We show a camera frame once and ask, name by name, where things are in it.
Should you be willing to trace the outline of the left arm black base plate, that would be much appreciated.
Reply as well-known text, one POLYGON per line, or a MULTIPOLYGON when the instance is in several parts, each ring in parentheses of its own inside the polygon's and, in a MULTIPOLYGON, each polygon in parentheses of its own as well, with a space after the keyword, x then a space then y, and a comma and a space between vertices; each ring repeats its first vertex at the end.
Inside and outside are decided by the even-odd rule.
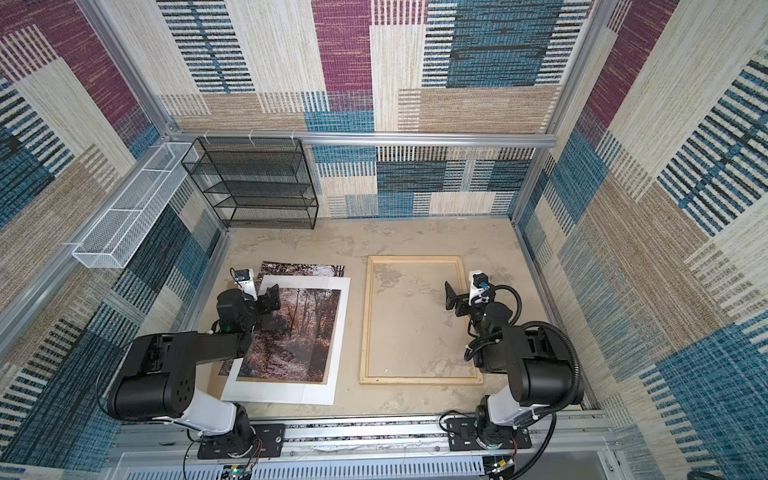
POLYGON ((200 440, 196 454, 198 460, 234 460, 241 458, 276 458, 281 455, 285 424, 252 424, 252 441, 244 447, 228 446, 221 436, 200 440))

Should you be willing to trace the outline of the autumn forest photo print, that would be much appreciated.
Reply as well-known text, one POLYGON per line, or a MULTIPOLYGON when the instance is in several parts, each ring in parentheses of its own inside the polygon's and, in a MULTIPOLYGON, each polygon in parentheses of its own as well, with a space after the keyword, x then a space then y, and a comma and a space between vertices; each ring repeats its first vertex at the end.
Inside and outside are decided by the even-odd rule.
POLYGON ((256 331, 239 381, 326 382, 341 291, 280 288, 281 308, 256 331))

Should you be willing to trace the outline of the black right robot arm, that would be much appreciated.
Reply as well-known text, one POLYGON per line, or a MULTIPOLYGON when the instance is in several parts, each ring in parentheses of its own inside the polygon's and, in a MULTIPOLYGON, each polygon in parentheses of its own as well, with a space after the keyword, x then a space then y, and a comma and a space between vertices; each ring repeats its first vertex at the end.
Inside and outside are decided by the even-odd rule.
POLYGON ((470 291, 445 285, 445 308, 469 319, 471 341, 464 360, 506 384, 484 396, 471 415, 448 412, 439 421, 452 451, 504 450, 531 446, 537 421, 582 401, 584 387, 575 346, 543 321, 520 323, 522 298, 509 285, 494 285, 480 272, 470 291))

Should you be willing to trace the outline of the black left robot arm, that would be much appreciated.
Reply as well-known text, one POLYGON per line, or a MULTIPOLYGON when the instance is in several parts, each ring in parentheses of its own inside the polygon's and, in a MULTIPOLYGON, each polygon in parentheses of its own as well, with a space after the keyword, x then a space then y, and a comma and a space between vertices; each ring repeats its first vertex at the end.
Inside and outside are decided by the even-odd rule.
POLYGON ((272 313, 280 309, 277 285, 256 297, 229 289, 217 297, 218 321, 211 333, 136 338, 109 389, 107 414, 121 421, 186 427, 199 437, 200 460, 278 457, 285 426, 253 426, 244 406, 199 390, 196 372, 202 364, 245 357, 253 335, 272 330, 272 313))

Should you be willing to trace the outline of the light wooden picture frame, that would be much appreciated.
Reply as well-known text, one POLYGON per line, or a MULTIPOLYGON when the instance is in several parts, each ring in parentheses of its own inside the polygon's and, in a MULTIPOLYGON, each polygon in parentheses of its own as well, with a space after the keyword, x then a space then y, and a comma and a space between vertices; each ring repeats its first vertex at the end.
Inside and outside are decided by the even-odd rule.
POLYGON ((462 359, 467 321, 446 307, 444 283, 468 291, 456 255, 368 258, 360 380, 365 385, 476 386, 483 375, 462 359))

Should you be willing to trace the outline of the white photo mat board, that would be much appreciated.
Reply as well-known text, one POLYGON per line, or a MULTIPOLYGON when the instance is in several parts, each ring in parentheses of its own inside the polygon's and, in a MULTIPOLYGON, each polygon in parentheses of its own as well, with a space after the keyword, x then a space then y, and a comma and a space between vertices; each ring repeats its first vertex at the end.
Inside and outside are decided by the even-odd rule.
MULTIPOLYGON (((261 281, 258 293, 264 294, 273 285, 278 285, 279 288, 284 286, 288 288, 338 289, 341 291, 340 304, 333 334, 333 343, 329 355, 326 382, 323 384, 316 384, 239 381, 237 379, 237 373, 242 363, 243 358, 241 358, 233 362, 221 398, 225 401, 238 403, 256 402, 331 405, 334 403, 336 384, 339 376, 341 347, 350 280, 346 277, 266 275, 261 281)), ((262 322, 262 327, 256 331, 261 330, 265 326, 265 323, 271 318, 271 314, 262 322)))

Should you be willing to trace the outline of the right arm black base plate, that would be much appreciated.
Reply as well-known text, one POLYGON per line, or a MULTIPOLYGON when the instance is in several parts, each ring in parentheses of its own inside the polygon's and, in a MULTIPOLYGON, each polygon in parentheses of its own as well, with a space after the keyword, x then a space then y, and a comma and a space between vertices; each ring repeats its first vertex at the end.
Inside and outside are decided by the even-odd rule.
POLYGON ((532 448, 532 441, 528 433, 518 429, 502 433, 500 439, 485 441, 476 433, 475 419, 473 417, 453 416, 443 419, 440 424, 447 431, 449 449, 451 451, 473 450, 525 450, 532 448))

